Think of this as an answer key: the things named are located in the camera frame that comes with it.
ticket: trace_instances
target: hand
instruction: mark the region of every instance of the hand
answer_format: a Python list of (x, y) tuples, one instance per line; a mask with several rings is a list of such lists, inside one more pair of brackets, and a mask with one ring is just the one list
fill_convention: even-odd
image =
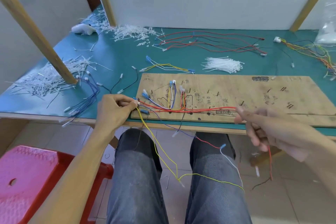
[(109, 140), (114, 132), (128, 118), (132, 110), (138, 106), (139, 102), (121, 94), (103, 95), (98, 103), (97, 120), (95, 130), (107, 136)]
[(274, 145), (302, 162), (320, 143), (319, 140), (324, 140), (313, 127), (277, 109), (259, 108), (249, 112), (238, 106), (236, 111), (238, 115), (234, 122), (246, 121), (247, 135), (262, 151), (268, 151), (268, 146)]

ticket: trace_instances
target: plastic bag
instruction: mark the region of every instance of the plastic bag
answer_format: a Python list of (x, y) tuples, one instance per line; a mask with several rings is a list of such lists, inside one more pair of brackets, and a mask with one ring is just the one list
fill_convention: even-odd
[(336, 0), (330, 0), (325, 4), (322, 24), (315, 44), (336, 45)]

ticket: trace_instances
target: left hand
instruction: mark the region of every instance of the left hand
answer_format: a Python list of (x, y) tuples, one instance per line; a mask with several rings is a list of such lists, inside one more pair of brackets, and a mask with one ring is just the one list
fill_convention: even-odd
[(107, 136), (108, 140), (114, 132), (128, 118), (129, 114), (138, 106), (139, 102), (121, 94), (103, 95), (98, 103), (95, 130)]

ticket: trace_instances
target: table surface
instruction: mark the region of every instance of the table surface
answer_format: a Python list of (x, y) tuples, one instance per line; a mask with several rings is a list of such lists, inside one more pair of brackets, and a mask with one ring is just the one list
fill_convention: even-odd
[[(155, 29), (157, 32), (161, 32), (161, 28)], [(184, 31), (184, 29), (163, 29), (165, 34)], [(126, 39), (120, 41), (114, 41), (113, 32), (102, 32), (100, 35), (94, 33), (88, 35), (77, 35), (70, 33), (61, 42), (55, 46), (56, 53), (63, 59), (68, 60), (70, 58), (76, 58), (78, 55), (83, 55), (85, 58), (92, 56), (92, 61), (106, 66), (113, 71), (109, 71), (103, 67), (95, 65), (97, 71), (88, 67), (88, 70), (95, 78), (96, 82), (102, 83), (107, 88), (111, 87), (119, 80), (120, 74), (123, 73), (123, 78), (120, 83), (115, 87), (114, 92), (123, 89), (130, 85), (136, 79), (135, 70), (131, 66), (136, 67), (138, 70), (148, 67), (149, 63), (146, 61), (148, 55), (154, 61), (158, 63), (172, 63), (174, 66), (183, 67), (187, 69), (194, 69), (196, 73), (205, 73), (202, 63), (205, 62), (207, 57), (226, 57), (232, 58), (236, 61), (244, 62), (243, 69), (237, 72), (237, 74), (243, 75), (275, 75), (276, 67), (278, 68), (278, 75), (280, 76), (310, 76), (313, 81), (320, 87), (320, 89), (327, 95), (327, 97), (336, 104), (336, 87), (335, 81), (324, 79), (323, 76), (326, 73), (326, 67), (317, 59), (302, 55), (296, 51), (290, 50), (283, 44), (274, 43), (275, 36), (286, 39), (288, 42), (310, 40), (314, 41), (316, 32), (314, 31), (297, 31), (292, 33), (290, 31), (262, 31), (262, 30), (211, 30), (212, 32), (218, 32), (221, 34), (239, 33), (255, 37), (265, 38), (264, 41), (259, 41), (258, 47), (264, 47), (264, 51), (267, 52), (266, 57), (262, 57), (253, 52), (209, 52), (196, 46), (188, 46), (185, 48), (171, 48), (166, 52), (162, 52), (161, 49), (152, 47), (153, 43), (157, 43), (158, 40), (154, 40), (155, 36), (150, 35), (148, 41), (150, 41), (149, 47), (146, 45), (137, 46), (142, 42), (135, 41), (135, 39)], [(256, 42), (255, 39), (246, 39), (250, 44)], [(93, 52), (90, 51), (75, 51), (76, 49), (90, 49), (95, 44)], [(291, 67), (290, 58), (281, 51), (283, 49), (293, 59), (295, 68)], [(330, 47), (329, 50), (336, 50), (334, 47)], [(47, 60), (42, 59), (31, 70), (39, 69), (44, 66)], [(148, 71), (149, 73), (165, 73), (165, 70), (154, 68)], [(223, 71), (212, 71), (211, 74), (227, 74)], [(137, 89), (140, 82), (141, 73), (139, 73), (139, 80), (131, 87), (126, 89), (123, 94), (134, 97), (137, 93)], [(13, 117), (15, 114), (26, 114), (27, 116), (45, 116), (44, 120), (49, 120), (50, 116), (65, 116), (64, 109), (73, 106), (83, 100), (84, 97), (92, 94), (92, 90), (88, 85), (80, 87), (76, 86), (75, 89), (69, 89), (62, 91), (55, 100), (48, 104), (56, 96), (55, 94), (48, 94), (42, 100), (37, 96), (31, 96), (29, 94), (10, 95), (11, 90), (8, 89), (2, 95), (0, 95), (0, 116), (1, 117)], [(107, 90), (101, 88), (100, 94), (97, 96), (101, 99), (103, 94), (108, 93)], [(83, 112), (80, 118), (95, 119), (97, 115), (97, 103), (94, 103), (85, 112)], [(140, 120), (128, 119), (128, 122), (139, 122)], [(160, 121), (147, 120), (150, 127), (157, 127)], [(165, 121), (167, 124), (179, 125), (179, 121)], [(237, 129), (244, 130), (245, 125), (242, 124), (228, 124), (228, 123), (204, 123), (204, 122), (182, 122), (183, 128), (185, 126), (197, 126), (197, 127), (210, 127), (213, 131), (221, 129)], [(336, 136), (336, 128), (317, 128), (325, 135)]]

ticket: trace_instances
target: stool hole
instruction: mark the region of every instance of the stool hole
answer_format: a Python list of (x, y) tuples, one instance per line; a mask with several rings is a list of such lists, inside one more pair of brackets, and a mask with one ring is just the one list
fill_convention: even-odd
[(9, 185), (13, 186), (15, 183), (16, 183), (16, 178), (11, 179), (10, 182), (9, 182)]

